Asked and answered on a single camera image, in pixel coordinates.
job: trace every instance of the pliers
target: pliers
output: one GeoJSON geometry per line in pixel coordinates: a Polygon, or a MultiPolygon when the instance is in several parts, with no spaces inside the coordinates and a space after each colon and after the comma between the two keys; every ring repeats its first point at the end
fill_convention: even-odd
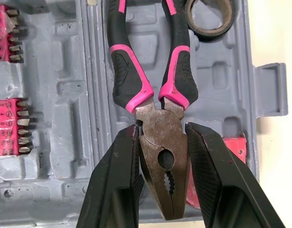
{"type": "Polygon", "coordinates": [[[185,209],[188,170],[187,136],[181,119],[198,98],[190,68],[187,22],[178,0],[162,0],[171,45],[156,110],[154,91],[135,56],[126,33],[127,0],[110,0],[107,38],[114,65],[115,104],[136,115],[144,177],[166,220],[180,219],[185,209]]]}

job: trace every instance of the white surface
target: white surface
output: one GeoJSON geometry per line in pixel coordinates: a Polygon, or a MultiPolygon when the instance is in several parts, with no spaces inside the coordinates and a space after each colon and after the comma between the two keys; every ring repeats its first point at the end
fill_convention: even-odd
{"type": "MultiPolygon", "coordinates": [[[[292,228],[292,0],[249,0],[255,66],[287,65],[289,115],[257,120],[260,184],[287,228],[292,228]]],[[[201,222],[140,224],[140,228],[204,228],[201,222]]]]}

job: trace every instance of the red plastic piece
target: red plastic piece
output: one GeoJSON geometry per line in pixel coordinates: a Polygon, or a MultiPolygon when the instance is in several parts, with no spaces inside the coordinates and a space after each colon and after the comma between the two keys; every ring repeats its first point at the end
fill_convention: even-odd
{"type": "MultiPolygon", "coordinates": [[[[243,137],[223,138],[228,149],[230,149],[241,161],[245,163],[246,140],[243,137]]],[[[192,168],[190,168],[189,180],[187,185],[186,202],[194,208],[200,209],[200,203],[195,190],[192,168]]]]}
{"type": "Polygon", "coordinates": [[[0,5],[0,61],[10,62],[10,56],[13,54],[9,51],[9,47],[13,46],[13,43],[10,42],[12,34],[9,33],[10,18],[6,13],[8,9],[7,6],[0,5]]]}
{"type": "Polygon", "coordinates": [[[22,127],[17,125],[17,112],[22,111],[22,107],[17,106],[17,102],[21,100],[0,100],[0,156],[20,155],[18,129],[22,127]]]}

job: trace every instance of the gray plastic tool case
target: gray plastic tool case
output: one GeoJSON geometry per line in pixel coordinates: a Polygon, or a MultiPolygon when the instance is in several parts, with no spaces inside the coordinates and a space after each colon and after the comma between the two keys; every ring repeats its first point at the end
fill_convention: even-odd
{"type": "MultiPolygon", "coordinates": [[[[117,132],[135,122],[112,99],[108,0],[90,2],[0,0],[20,10],[28,31],[24,63],[0,62],[0,99],[28,98],[35,147],[30,154],[0,158],[0,227],[74,227],[91,172],[117,132]]],[[[169,31],[160,1],[148,2],[128,2],[127,29],[159,107],[169,31]]],[[[223,137],[244,133],[247,165],[259,178],[256,118],[287,114],[285,65],[252,66],[247,3],[234,2],[235,22],[223,38],[200,43],[190,31],[199,99],[183,122],[209,126],[223,137]]],[[[217,11],[203,4],[194,13],[205,28],[221,22],[217,11]]],[[[139,214],[140,222],[163,221],[147,189],[139,214]]],[[[202,219],[190,206],[185,217],[202,219]]]]}

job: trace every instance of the metal pliers head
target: metal pliers head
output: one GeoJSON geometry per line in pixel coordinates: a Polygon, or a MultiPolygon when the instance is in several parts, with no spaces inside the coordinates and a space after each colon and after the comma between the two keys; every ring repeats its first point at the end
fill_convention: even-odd
{"type": "Polygon", "coordinates": [[[164,98],[165,109],[156,110],[153,98],[136,108],[143,121],[139,136],[141,168],[162,216],[181,219],[185,209],[188,174],[187,136],[183,134],[183,107],[164,98]]]}

